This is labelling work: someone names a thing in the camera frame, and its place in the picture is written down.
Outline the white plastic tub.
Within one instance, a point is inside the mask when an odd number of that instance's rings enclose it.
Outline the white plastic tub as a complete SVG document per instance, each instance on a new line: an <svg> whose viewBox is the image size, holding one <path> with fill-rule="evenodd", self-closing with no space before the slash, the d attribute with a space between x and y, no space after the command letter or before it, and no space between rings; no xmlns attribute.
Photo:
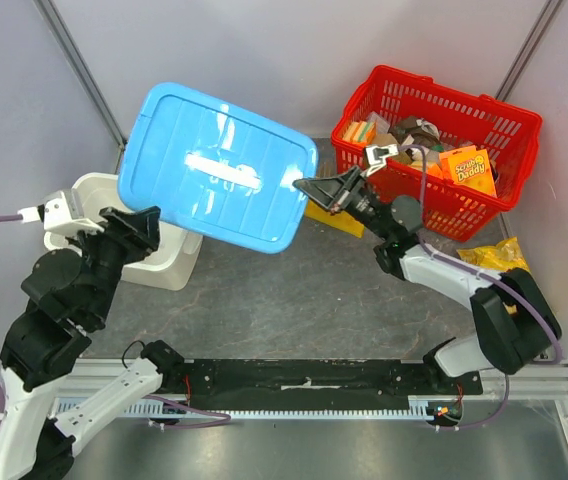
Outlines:
<svg viewBox="0 0 568 480"><path fill-rule="evenodd" d="M73 192L85 217L102 221L99 211L114 207L129 212L117 192L117 176L88 173L66 193ZM160 223L160 245L144 260L123 267L121 280L133 284L178 291L188 282L198 258L203 237L182 228Z"/></svg>

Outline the light blue plastic lid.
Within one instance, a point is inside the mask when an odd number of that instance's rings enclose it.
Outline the light blue plastic lid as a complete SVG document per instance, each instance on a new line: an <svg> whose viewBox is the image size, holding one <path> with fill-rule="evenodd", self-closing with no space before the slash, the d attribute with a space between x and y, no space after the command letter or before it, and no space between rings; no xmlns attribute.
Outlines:
<svg viewBox="0 0 568 480"><path fill-rule="evenodd" d="M318 148L307 135L177 83L148 92L121 161L126 207L156 206L163 222L265 254L289 247Z"/></svg>

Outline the yellow Lays chips bag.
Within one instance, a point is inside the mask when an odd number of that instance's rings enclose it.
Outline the yellow Lays chips bag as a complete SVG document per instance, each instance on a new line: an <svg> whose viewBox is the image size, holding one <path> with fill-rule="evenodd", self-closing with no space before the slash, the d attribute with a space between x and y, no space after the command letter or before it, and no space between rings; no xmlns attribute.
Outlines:
<svg viewBox="0 0 568 480"><path fill-rule="evenodd" d="M493 246L458 249L457 253L462 261L486 269L506 272L520 268L530 271L516 237L502 240Z"/></svg>

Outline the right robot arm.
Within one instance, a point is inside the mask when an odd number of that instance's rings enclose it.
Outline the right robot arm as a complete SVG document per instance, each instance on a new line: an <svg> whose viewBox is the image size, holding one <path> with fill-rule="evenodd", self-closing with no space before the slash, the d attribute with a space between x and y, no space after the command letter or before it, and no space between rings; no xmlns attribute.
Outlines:
<svg viewBox="0 0 568 480"><path fill-rule="evenodd" d="M381 242L374 252L384 272L428 287L471 312L474 334L448 340L426 355L421 377L429 391L445 393L471 371L494 368L513 375L547 349L553 349L555 361L561 359L561 327L532 275L522 268L482 269L425 243L416 198L400 195L383 202L357 167L293 185L324 211L346 212L377 236Z"/></svg>

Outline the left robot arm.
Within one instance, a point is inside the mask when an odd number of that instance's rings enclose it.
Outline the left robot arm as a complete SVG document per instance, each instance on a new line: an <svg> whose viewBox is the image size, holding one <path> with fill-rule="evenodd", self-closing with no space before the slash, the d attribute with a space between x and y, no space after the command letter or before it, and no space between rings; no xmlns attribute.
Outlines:
<svg viewBox="0 0 568 480"><path fill-rule="evenodd" d="M124 266L160 244L158 207L133 213L108 207L100 215L96 232L81 228L71 248L40 257L21 284L28 303L0 352L0 479L63 478L125 409L183 384L183 357L158 340L75 410L51 412L90 334L104 329Z"/></svg>

